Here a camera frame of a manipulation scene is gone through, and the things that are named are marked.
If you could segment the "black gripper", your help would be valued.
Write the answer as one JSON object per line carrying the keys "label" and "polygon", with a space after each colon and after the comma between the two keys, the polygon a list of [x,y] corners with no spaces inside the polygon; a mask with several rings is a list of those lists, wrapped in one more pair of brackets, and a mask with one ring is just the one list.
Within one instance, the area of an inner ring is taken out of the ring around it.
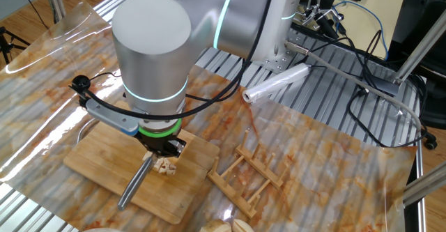
{"label": "black gripper", "polygon": [[187,142],[179,139],[177,134],[169,134],[165,137],[150,137],[139,132],[138,140],[147,151],[158,157],[162,155],[162,151],[165,157],[180,157],[187,145]]}

